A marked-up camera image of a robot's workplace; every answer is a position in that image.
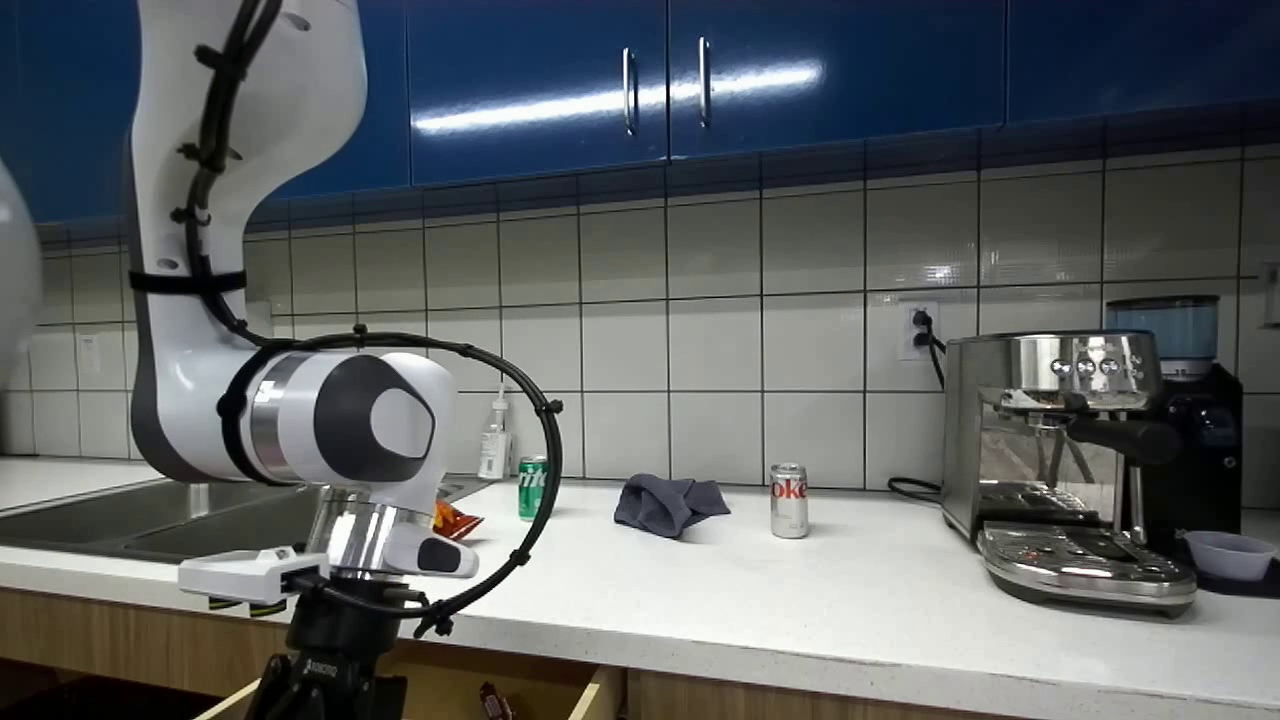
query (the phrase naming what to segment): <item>blue cabinet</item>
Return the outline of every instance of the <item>blue cabinet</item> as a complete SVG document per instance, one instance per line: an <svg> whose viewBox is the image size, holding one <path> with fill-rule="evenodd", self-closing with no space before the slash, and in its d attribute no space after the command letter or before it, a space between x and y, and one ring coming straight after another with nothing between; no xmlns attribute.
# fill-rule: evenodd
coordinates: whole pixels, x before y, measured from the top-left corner
<svg viewBox="0 0 1280 720"><path fill-rule="evenodd" d="M1280 96L1278 0L1011 0L1011 120Z"/></svg>
<svg viewBox="0 0 1280 720"><path fill-rule="evenodd" d="M664 156L660 0L414 0L414 180L469 184Z"/></svg>
<svg viewBox="0 0 1280 720"><path fill-rule="evenodd" d="M369 105L352 139L298 177L282 194L383 191L414 184L414 128L403 83L403 18L417 0L362 0Z"/></svg>
<svg viewBox="0 0 1280 720"><path fill-rule="evenodd" d="M0 131L31 217L122 220L130 209L130 123L141 74L137 6L130 0L21 0L6 4L6 12L6 23L11 23L6 59L15 78L6 78L0 68L0 91L15 91L6 105L6 110L15 110Z"/></svg>
<svg viewBox="0 0 1280 720"><path fill-rule="evenodd" d="M674 0L674 156L1003 120L1003 0Z"/></svg>

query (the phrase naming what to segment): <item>dark cloth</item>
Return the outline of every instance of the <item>dark cloth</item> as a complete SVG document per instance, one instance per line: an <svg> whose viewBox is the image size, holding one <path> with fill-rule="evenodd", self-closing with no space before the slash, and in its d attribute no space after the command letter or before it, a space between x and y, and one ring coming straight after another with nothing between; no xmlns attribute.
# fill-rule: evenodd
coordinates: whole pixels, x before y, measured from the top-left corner
<svg viewBox="0 0 1280 720"><path fill-rule="evenodd" d="M729 502L711 480L660 480L634 476L615 500L614 521L680 540L698 521L729 517Z"/></svg>

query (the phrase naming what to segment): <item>cabinet drawer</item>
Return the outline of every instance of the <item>cabinet drawer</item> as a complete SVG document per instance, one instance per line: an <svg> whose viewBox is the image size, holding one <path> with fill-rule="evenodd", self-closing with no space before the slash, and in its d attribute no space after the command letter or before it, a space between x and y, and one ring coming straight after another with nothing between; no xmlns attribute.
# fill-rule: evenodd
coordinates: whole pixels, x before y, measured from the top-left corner
<svg viewBox="0 0 1280 720"><path fill-rule="evenodd" d="M615 720L621 716L621 672L615 666L561 666L521 658L521 666L387 666L409 675L403 720L417 716L479 716L479 685L507 694L521 720ZM258 685L223 694L201 720L245 720Z"/></svg>

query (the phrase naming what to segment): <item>stainless steel coffee machine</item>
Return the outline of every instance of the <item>stainless steel coffee machine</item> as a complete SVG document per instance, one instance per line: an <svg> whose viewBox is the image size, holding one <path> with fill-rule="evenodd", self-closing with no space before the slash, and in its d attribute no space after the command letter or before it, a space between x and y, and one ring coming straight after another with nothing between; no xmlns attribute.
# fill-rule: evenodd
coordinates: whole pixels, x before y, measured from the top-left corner
<svg viewBox="0 0 1280 720"><path fill-rule="evenodd" d="M948 343L943 521L1033 598L1179 610L1196 581L1145 546L1145 467L1179 438L1133 420L1160 393L1147 333Z"/></svg>

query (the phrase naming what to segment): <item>power cord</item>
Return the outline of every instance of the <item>power cord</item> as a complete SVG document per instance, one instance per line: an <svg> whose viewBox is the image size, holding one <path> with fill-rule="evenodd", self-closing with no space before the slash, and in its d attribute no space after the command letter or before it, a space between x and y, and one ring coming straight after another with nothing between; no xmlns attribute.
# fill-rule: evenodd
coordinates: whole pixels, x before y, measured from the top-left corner
<svg viewBox="0 0 1280 720"><path fill-rule="evenodd" d="M917 326L912 348L927 350L938 383L948 386L948 372L943 372L948 343L934 333L927 308L912 310L912 326ZM941 500L941 492L943 492L938 480L922 480L922 476L890 476L884 487L892 497L907 497L907 500Z"/></svg>
<svg viewBox="0 0 1280 720"><path fill-rule="evenodd" d="M948 343L938 340L927 308L912 310L912 326L917 326L912 348L927 350L938 386L948 386L948 372L943 372L943 358L941 358L941 350L948 350Z"/></svg>

